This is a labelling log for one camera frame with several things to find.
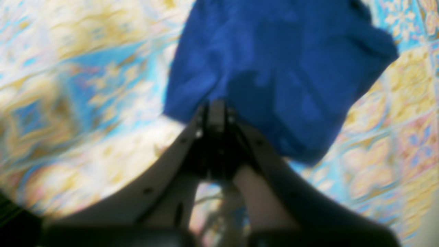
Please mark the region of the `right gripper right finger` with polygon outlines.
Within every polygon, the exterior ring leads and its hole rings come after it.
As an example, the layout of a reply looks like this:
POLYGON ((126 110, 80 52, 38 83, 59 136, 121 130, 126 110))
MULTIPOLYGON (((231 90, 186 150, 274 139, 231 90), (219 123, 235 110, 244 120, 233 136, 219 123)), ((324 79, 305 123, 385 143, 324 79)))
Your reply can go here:
POLYGON ((247 165, 267 186, 271 198, 246 203, 247 210, 276 203, 279 209, 256 213, 277 226, 255 226, 248 247, 398 247, 392 230, 331 200, 290 169, 267 139, 242 124, 222 100, 210 104, 210 139, 218 158, 212 177, 231 181, 247 165))

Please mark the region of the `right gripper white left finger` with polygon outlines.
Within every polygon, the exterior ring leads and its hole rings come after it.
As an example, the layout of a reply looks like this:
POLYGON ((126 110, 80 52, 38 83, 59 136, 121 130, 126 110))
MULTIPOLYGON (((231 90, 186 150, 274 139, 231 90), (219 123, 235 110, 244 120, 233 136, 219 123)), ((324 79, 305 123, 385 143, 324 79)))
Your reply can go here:
POLYGON ((202 153, 208 106, 136 180, 104 200, 47 222, 44 247, 196 247, 189 230, 197 187, 207 174, 202 153))

